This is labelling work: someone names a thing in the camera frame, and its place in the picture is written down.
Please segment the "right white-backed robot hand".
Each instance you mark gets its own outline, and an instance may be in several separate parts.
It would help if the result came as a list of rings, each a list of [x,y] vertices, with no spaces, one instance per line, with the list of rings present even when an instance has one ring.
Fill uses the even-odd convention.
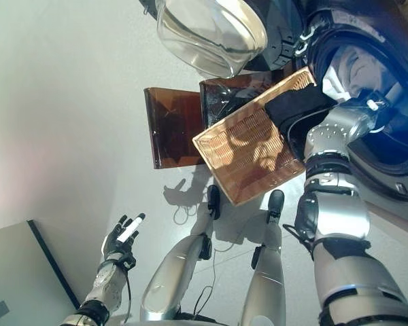
[[[386,119],[396,114],[392,101],[379,91],[362,90],[358,100],[361,100],[361,103],[377,117]]]

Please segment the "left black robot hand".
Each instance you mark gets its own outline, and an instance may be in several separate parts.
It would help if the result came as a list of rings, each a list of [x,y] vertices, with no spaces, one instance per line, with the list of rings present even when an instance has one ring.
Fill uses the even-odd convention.
[[[111,259],[115,254],[131,254],[133,243],[139,235],[137,228],[146,218],[144,213],[138,214],[132,219],[123,215],[114,225],[112,231],[104,238],[101,252],[105,261]]]

